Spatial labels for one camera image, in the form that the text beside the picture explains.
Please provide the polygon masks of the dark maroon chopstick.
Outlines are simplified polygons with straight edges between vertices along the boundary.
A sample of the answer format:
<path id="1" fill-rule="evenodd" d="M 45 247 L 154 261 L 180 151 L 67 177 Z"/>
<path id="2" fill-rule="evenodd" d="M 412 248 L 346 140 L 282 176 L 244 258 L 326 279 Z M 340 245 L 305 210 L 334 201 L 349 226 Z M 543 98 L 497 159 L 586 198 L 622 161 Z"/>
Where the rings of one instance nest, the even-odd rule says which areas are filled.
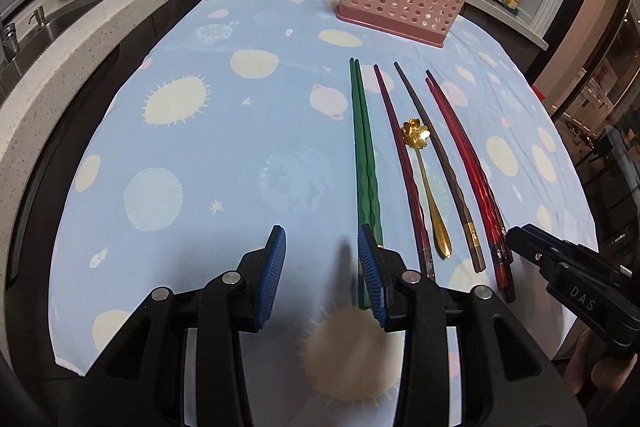
<path id="1" fill-rule="evenodd" d="M 423 275 L 434 281 L 435 270 L 431 244 L 425 228 L 419 192 L 418 188 L 416 187 L 416 182 L 414 182 L 413 170 L 411 167 L 409 154 L 407 152 L 404 135 L 402 134 L 402 131 L 400 129 L 400 124 L 392 100 L 390 99 L 390 94 L 388 93 L 384 77 L 378 65 L 373 65 L 373 72 L 376 81 L 378 82 L 378 87 L 380 88 L 388 121 L 390 122 L 390 129 L 392 129 L 392 135 L 394 138 L 396 152 L 400 164 L 402 179 L 404 179 L 414 241 L 416 242 L 416 254 L 418 255 L 420 263 L 420 270 Z"/>

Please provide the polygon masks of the dark brown chopstick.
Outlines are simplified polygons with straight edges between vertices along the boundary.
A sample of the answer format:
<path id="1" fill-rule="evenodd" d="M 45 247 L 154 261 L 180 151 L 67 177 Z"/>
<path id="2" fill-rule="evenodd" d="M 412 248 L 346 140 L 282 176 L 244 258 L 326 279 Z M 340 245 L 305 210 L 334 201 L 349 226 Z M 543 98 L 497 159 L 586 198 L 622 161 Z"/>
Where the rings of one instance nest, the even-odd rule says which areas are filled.
<path id="1" fill-rule="evenodd" d="M 454 168 L 452 168 L 451 166 L 448 154 L 445 150 L 445 147 L 442 145 L 442 140 L 439 138 L 438 132 L 435 129 L 430 116 L 427 115 L 424 104 L 421 102 L 419 95 L 416 93 L 416 89 L 412 87 L 407 74 L 397 61 L 394 62 L 394 67 L 402 84 L 406 88 L 408 95 L 411 98 L 414 108 L 418 112 L 418 118 L 420 119 L 421 124 L 425 124 L 425 126 L 431 132 L 431 136 L 428 138 L 427 144 L 431 143 L 433 145 L 433 150 L 437 157 L 439 167 L 440 169 L 442 169 L 442 174 L 444 175 L 447 187 L 449 188 L 451 199 L 454 202 L 454 208 L 456 208 L 457 215 L 461 223 L 463 236 L 465 239 L 466 247 L 468 247 L 473 270 L 476 273 L 482 273 L 486 270 L 485 257 L 482 251 L 482 246 L 480 246 L 480 239 L 478 238 L 475 223 L 471 215 L 471 210 L 469 208 L 469 205 L 465 202 L 465 198 L 460 183 L 458 182 L 457 175 L 454 172 Z"/>

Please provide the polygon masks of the chrome kitchen faucet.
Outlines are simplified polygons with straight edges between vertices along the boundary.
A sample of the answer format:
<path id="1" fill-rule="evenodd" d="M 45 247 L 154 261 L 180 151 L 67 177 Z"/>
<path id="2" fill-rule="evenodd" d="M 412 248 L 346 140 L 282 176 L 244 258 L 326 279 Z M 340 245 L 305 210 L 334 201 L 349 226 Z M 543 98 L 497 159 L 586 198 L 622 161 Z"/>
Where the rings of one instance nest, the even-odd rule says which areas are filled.
<path id="1" fill-rule="evenodd" d="M 12 62 L 20 53 L 20 43 L 17 39 L 14 23 L 8 23 L 1 28 L 1 46 L 6 61 Z"/>

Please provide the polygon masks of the gold flower spoon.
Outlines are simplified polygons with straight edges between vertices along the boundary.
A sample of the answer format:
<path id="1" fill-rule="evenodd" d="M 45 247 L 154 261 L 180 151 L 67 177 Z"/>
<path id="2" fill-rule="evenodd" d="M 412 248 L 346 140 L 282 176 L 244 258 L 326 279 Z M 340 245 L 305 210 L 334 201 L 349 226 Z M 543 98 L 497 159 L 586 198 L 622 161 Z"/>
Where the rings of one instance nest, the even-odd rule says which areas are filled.
<path id="1" fill-rule="evenodd" d="M 431 132 L 425 124 L 421 124 L 419 118 L 412 117 L 402 124 L 402 134 L 404 135 L 406 145 L 410 147 L 411 150 L 414 150 L 414 153 L 416 154 L 416 160 L 418 161 L 422 183 L 426 194 L 428 213 L 430 214 L 432 222 L 436 251 L 442 259 L 450 259 L 452 256 L 450 237 L 433 195 L 430 180 L 427 176 L 425 162 L 422 157 L 422 150 L 427 146 L 427 141 L 431 136 Z"/>

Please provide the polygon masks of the blue polka dot tablecloth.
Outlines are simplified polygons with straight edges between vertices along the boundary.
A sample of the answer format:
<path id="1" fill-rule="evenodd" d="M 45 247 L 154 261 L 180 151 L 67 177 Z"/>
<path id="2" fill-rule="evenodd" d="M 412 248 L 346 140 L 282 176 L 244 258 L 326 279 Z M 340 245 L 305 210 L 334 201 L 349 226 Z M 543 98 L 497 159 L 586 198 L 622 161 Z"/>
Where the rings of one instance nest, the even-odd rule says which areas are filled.
<path id="1" fill-rule="evenodd" d="M 55 361 L 86 373 L 158 286 L 204 286 L 266 243 L 288 245 L 265 328 L 242 339 L 259 426 L 388 426 L 401 334 L 357 306 L 349 63 L 370 118 L 383 243 L 419 264 L 387 111 L 423 106 L 468 177 L 425 77 L 480 158 L 504 223 L 594 247 L 559 133 L 506 50 L 458 18 L 441 48 L 342 22 L 337 0 L 203 0 L 118 90 L 68 192 L 53 248 Z"/>

